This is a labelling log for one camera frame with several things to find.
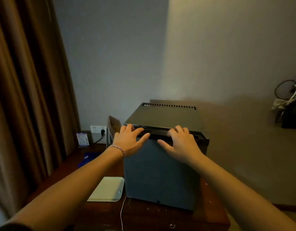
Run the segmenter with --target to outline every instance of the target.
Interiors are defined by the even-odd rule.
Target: wooden desk
[[[75,171],[77,164],[83,160],[85,152],[104,150],[105,144],[94,144],[89,148],[77,149],[39,186],[27,202]],[[105,176],[124,177],[123,162],[112,167]],[[126,198],[122,210],[124,230],[172,230],[173,228],[175,230],[228,230],[230,222],[220,199],[204,179],[200,180],[200,188],[198,208],[194,213]],[[86,202],[73,223],[91,228],[121,230],[120,211],[125,196],[124,189],[122,198],[118,202]]]

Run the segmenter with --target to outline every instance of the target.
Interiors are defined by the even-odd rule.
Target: small sign
[[[87,133],[76,133],[77,140],[79,143],[79,147],[86,147],[89,146],[88,136]]]

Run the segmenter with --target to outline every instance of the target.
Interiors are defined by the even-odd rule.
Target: black cable
[[[98,140],[98,141],[96,141],[96,142],[94,142],[94,143],[97,143],[97,142],[99,142],[101,139],[103,139],[103,137],[105,136],[105,130],[101,130],[101,138]]]
[[[296,81],[294,81],[292,79],[285,80],[285,81],[281,82],[279,85],[277,85],[277,87],[274,89],[274,95],[281,100],[288,100],[288,99],[281,98],[277,95],[277,89],[279,88],[279,86],[281,86],[285,82],[293,82],[296,85]]]

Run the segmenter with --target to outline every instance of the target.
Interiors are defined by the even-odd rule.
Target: mini fridge
[[[162,139],[172,145],[167,132],[180,125],[194,135],[206,154],[209,138],[195,106],[168,103],[142,103],[124,125],[144,128],[150,138],[138,153],[124,159],[127,197],[193,210],[199,194],[200,176],[188,165],[170,157],[157,143]]]

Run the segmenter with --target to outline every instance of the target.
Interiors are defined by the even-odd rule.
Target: white wall
[[[274,203],[296,205],[296,130],[273,125],[296,79],[296,0],[53,0],[81,128],[141,102],[199,107],[208,156]]]

